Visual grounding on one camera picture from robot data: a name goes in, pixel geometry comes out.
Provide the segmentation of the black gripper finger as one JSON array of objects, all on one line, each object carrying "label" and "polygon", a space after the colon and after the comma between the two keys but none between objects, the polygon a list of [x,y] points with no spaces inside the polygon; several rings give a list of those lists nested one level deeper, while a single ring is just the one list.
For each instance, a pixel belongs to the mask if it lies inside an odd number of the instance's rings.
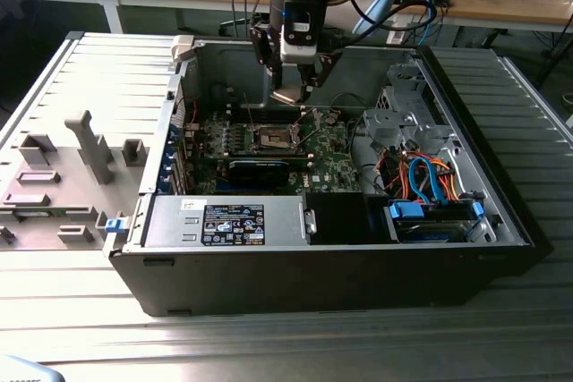
[{"label": "black gripper finger", "polygon": [[257,62],[263,65],[271,81],[272,88],[282,86],[282,61],[280,59],[280,33],[272,27],[263,28],[252,25],[250,39]]},{"label": "black gripper finger", "polygon": [[316,70],[314,64],[298,64],[297,69],[302,81],[300,96],[309,97],[314,89],[321,88],[341,56],[341,51],[320,54],[319,61],[321,69],[319,71]]}]

